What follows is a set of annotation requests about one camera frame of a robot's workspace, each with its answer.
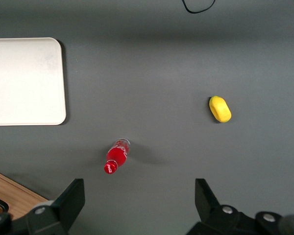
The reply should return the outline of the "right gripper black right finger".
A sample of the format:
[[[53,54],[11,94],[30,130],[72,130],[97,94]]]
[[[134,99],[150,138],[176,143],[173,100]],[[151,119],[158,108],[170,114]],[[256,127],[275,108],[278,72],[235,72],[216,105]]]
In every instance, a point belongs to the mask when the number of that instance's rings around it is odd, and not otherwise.
[[[256,235],[255,220],[233,206],[221,205],[205,179],[195,181],[195,205],[200,217],[189,235]]]

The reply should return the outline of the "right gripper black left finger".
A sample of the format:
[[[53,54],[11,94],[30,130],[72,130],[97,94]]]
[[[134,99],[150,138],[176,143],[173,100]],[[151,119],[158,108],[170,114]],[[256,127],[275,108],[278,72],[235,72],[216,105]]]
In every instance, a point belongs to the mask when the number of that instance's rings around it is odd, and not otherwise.
[[[30,235],[67,235],[85,205],[84,180],[74,179],[51,204],[39,205],[26,216]]]

